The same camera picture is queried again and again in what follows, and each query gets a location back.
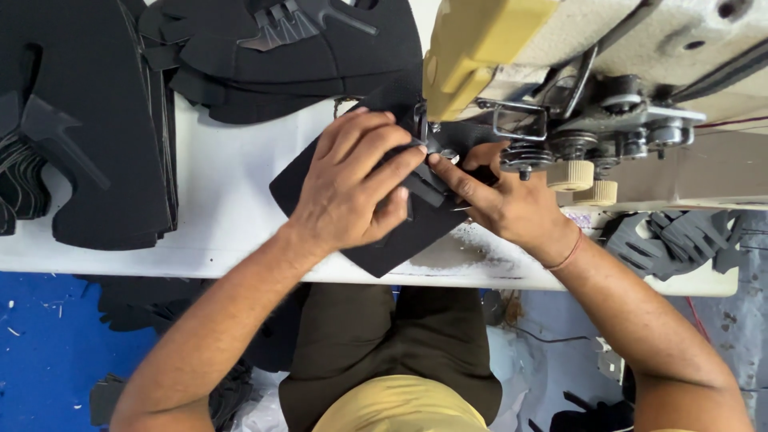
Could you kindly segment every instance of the person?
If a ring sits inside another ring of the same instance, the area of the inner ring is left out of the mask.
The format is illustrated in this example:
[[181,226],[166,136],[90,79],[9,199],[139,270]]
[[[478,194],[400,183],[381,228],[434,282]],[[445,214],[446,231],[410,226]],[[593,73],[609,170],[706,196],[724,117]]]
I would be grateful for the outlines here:
[[[296,210],[161,338],[120,397],[113,432],[212,431],[208,394],[270,312],[327,255],[379,240],[406,219],[399,187],[424,161],[386,112],[336,119],[319,139]],[[656,291],[585,238],[559,210],[545,173],[499,170],[508,143],[475,147],[463,167],[490,165],[483,185],[438,155],[433,171],[472,220],[522,247],[573,294],[637,383],[635,430],[752,430],[739,386],[717,352]],[[315,284],[304,306],[280,401],[291,432],[475,432],[501,400],[489,370],[477,291]]]

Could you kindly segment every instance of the man's left hand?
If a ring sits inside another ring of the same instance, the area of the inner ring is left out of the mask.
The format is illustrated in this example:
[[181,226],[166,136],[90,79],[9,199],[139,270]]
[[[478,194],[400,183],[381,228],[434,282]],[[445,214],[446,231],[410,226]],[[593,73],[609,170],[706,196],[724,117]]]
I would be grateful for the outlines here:
[[324,254],[383,238],[407,217],[408,190],[398,185],[424,161],[426,147],[374,167],[387,151],[410,142],[389,112],[361,108],[337,118],[320,136],[286,228]]

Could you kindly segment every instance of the hand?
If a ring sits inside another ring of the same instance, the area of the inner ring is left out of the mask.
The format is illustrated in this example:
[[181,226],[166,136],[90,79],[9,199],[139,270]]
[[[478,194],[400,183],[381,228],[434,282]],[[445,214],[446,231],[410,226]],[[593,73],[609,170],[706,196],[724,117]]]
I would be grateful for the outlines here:
[[474,179],[439,155],[430,155],[432,170],[472,208],[467,213],[490,232],[525,249],[547,267],[560,264],[578,239],[578,227],[558,207],[555,195],[547,188],[547,174],[538,172],[528,181],[517,173],[503,172],[499,152],[509,141],[474,147],[463,167],[474,171],[489,165],[499,182],[489,187]]
[[383,238],[408,215],[408,190],[398,185],[424,161],[426,148],[409,148],[372,170],[387,151],[410,142],[389,112],[361,108],[337,118],[320,136],[286,226],[324,254]]

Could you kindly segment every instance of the beige knob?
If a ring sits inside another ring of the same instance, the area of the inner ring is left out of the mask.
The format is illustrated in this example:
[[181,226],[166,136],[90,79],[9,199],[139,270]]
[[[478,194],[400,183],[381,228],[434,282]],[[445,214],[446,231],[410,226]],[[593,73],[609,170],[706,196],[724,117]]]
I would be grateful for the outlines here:
[[591,189],[574,192],[574,204],[608,207],[616,204],[619,184],[610,180],[595,180]]
[[559,161],[547,168],[547,186],[557,192],[589,189],[593,179],[594,164],[589,161]]

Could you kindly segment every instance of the red thread bracelet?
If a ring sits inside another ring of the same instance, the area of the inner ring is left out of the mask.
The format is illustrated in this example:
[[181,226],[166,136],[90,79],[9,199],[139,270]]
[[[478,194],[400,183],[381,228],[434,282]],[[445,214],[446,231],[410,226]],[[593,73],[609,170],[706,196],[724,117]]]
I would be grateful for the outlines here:
[[578,231],[578,240],[576,240],[576,244],[574,245],[574,248],[571,249],[571,253],[568,254],[568,258],[565,258],[565,261],[561,262],[559,265],[556,265],[554,267],[545,267],[549,271],[555,271],[560,270],[563,267],[567,266],[568,264],[573,261],[574,256],[576,256],[576,252],[578,252],[579,247],[581,246],[581,242],[584,240],[584,232],[581,231],[581,228],[579,228]]

